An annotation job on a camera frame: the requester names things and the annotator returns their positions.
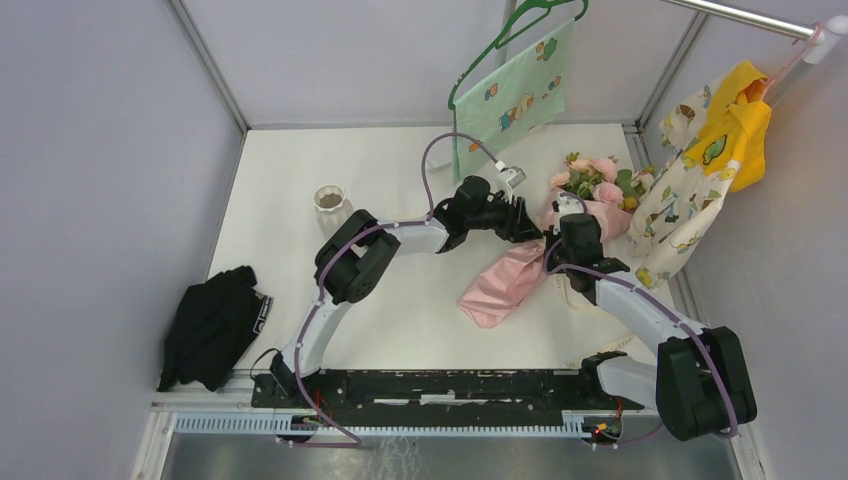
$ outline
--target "white vase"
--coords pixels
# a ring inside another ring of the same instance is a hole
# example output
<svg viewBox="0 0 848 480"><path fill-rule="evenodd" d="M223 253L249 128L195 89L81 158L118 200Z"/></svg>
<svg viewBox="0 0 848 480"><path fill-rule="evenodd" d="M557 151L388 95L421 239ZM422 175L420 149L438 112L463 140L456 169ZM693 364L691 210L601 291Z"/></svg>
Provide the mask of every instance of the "white vase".
<svg viewBox="0 0 848 480"><path fill-rule="evenodd" d="M329 240L342 224L353 214L353 205L347 199L344 189L338 185L324 185L315 191L315 217L318 227Z"/></svg>

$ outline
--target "pink flower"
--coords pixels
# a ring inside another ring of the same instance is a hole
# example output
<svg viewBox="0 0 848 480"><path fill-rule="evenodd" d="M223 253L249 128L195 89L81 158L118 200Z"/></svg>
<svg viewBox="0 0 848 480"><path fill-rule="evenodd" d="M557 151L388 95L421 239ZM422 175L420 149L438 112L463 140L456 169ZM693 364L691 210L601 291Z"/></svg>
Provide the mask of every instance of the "pink flower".
<svg viewBox="0 0 848 480"><path fill-rule="evenodd" d="M551 177L551 190L568 185L569 180L571 180L571 171L566 170L564 172L557 173Z"/></svg>
<svg viewBox="0 0 848 480"><path fill-rule="evenodd" d="M618 176L618 166L615 162L609 158L596 158L592 160L592 166L595 167L595 170L601 172L604 176L604 180L608 182L615 182L615 179Z"/></svg>
<svg viewBox="0 0 848 480"><path fill-rule="evenodd" d="M592 190L592 198L607 205L618 206L624 203L624 192L614 183L601 182Z"/></svg>
<svg viewBox="0 0 848 480"><path fill-rule="evenodd" d="M586 158L578 158L568 164L569 167L581 173L592 173L592 161Z"/></svg>

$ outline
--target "black cloth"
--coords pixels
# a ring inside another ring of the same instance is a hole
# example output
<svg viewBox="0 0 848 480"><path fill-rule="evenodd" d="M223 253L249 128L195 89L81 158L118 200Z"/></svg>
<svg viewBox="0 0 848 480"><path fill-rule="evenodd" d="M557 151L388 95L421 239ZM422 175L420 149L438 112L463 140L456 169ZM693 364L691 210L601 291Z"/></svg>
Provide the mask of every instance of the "black cloth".
<svg viewBox="0 0 848 480"><path fill-rule="evenodd" d="M210 391L226 381L233 366L261 331L270 297L257 293L247 266L188 287L165 337L159 391L177 380L197 380Z"/></svg>

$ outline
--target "white table surface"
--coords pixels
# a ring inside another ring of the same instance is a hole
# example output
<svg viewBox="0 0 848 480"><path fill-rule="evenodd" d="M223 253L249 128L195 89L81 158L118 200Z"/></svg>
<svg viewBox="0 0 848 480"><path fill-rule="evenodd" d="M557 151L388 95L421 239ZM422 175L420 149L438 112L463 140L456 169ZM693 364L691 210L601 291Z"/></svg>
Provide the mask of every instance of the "white table surface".
<svg viewBox="0 0 848 480"><path fill-rule="evenodd" d="M354 209L380 220L420 217L427 210L421 156L444 127L251 131L236 174L210 276L240 265L256 272L257 290L274 297L261 335L236 368L250 368L270 347L295 334L314 287L314 258L324 240L312 197L325 184L342 186ZM450 155L450 140L432 154ZM549 125L502 152L527 180L517 194L535 215L548 181L571 151L586 157L615 155L631 165L619 125ZM496 171L481 176L490 181ZM435 201L451 196L450 170L428 176ZM624 239L606 254L633 263ZM458 249L442 255L395 259L379 286L356 304L331 341L323 366L350 369L560 368L627 335L615 318L571 310L551 280L503 323L482 329L456 307L475 277L510 244L492 232L471 232ZM671 303L667 288L659 295ZM638 340L624 348L654 361ZM260 362L267 366L269 359Z"/></svg>

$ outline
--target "gray wall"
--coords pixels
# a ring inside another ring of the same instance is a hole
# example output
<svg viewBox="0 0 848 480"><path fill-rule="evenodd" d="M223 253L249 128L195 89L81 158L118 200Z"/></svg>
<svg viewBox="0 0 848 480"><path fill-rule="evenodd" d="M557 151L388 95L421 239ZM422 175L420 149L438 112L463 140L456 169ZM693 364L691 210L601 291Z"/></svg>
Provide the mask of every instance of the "gray wall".
<svg viewBox="0 0 848 480"><path fill-rule="evenodd" d="M185 3L250 124L315 126L450 123L451 86L500 33L509 2ZM580 3L554 8L511 43L508 54L573 18ZM539 15L528 12L514 31ZM633 120L691 16L659 0L590 2L571 41L572 68L563 78L569 94L559 118ZM496 55L490 53L469 75L460 93L495 68Z"/></svg>
<svg viewBox="0 0 848 480"><path fill-rule="evenodd" d="M165 2L0 3L0 478L126 478L239 135Z"/></svg>
<svg viewBox="0 0 848 480"><path fill-rule="evenodd" d="M797 21L848 13L845 0L737 5ZM784 37L711 20L661 107L750 58L771 73ZM664 163L656 125L647 138ZM844 478L848 398L848 41L775 109L765 179L727 199L687 265L713 325L742 339L760 406L753 424L771 479Z"/></svg>

